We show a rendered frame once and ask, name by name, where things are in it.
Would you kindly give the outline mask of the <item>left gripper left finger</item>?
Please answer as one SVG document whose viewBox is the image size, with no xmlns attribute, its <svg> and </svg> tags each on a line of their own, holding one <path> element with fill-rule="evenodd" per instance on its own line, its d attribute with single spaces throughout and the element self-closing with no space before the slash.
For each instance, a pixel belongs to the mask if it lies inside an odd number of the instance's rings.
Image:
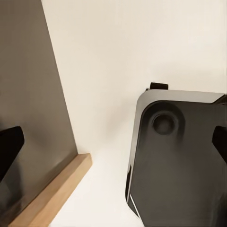
<svg viewBox="0 0 227 227">
<path fill-rule="evenodd" d="M 25 143 L 20 126 L 0 131 L 0 182 Z"/>
</svg>

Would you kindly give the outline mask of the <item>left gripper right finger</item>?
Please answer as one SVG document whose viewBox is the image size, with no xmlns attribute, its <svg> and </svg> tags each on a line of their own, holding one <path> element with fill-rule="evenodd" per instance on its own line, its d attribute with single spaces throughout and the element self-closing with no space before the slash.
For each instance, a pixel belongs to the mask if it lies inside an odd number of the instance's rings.
<svg viewBox="0 0 227 227">
<path fill-rule="evenodd" d="M 216 126 L 212 142 L 227 164 L 227 128 Z"/>
</svg>

